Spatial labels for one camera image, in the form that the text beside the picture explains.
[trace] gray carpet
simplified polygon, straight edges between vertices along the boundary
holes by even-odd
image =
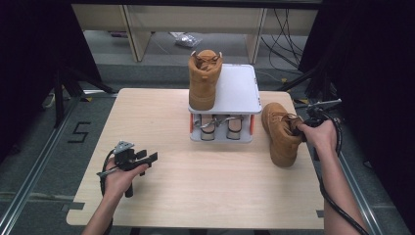
[[[188,70],[186,67],[134,67],[134,66],[99,66],[105,84],[112,88],[153,87],[153,88],[188,88]],[[255,70],[259,90],[275,90],[281,86],[281,78],[293,80],[297,75],[277,70]],[[81,83],[84,89],[95,87]],[[294,99],[304,98],[306,82],[291,90]],[[99,139],[115,98],[93,98],[90,102],[80,102],[69,117],[56,149],[44,168],[41,177],[33,188],[32,197],[26,203],[12,234],[78,234],[81,226],[66,223],[67,209],[77,191],[83,173],[89,163],[95,145]],[[305,109],[298,108],[298,113],[306,118]],[[10,155],[0,165],[0,210],[4,212],[14,193],[25,180],[28,172],[42,151],[55,121],[54,108],[39,112],[31,129],[19,143],[21,151]],[[82,143],[82,135],[87,132]],[[372,169],[364,166],[364,156],[352,133],[344,124],[343,154],[352,167],[358,184],[368,200],[384,234],[410,234],[394,208],[387,193]],[[130,228],[115,227],[112,234],[129,234]],[[322,231],[272,231],[272,234],[323,234]]]

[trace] boot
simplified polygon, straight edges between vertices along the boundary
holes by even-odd
[[[262,110],[261,120],[263,128],[271,137],[272,162],[280,167],[292,166],[302,140],[300,135],[293,134],[293,129],[302,123],[301,117],[288,114],[279,103],[270,103]]]
[[[189,105],[194,110],[206,111],[214,106],[216,83],[222,70],[222,53],[205,50],[189,59]]]

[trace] pair of sandals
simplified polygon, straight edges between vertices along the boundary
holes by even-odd
[[[225,119],[217,119],[215,115],[201,115],[201,139],[205,141],[214,140],[216,127],[227,122],[226,138],[239,140],[241,139],[242,120],[243,117],[240,115],[228,116]]]

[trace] forearm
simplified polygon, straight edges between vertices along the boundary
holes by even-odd
[[[120,199],[121,197],[106,197],[106,195],[104,195],[104,198],[95,210],[82,234],[104,234],[113,219],[116,206],[118,205]]]
[[[338,155],[334,150],[317,150],[321,161],[324,187],[330,198],[363,228],[365,223],[357,202],[346,181]],[[324,204],[325,231],[327,234],[358,234],[328,203]]]

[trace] shoe rack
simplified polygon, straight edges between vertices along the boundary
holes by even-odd
[[[216,143],[250,143],[253,140],[254,115],[260,114],[262,106],[256,83],[254,67],[250,65],[223,64],[220,77],[216,83],[214,106],[208,111],[190,112],[190,138],[199,142]],[[202,130],[198,126],[202,115],[213,115],[218,120],[229,116],[241,116],[240,139],[227,138],[228,122],[216,125],[214,139],[203,140]]]

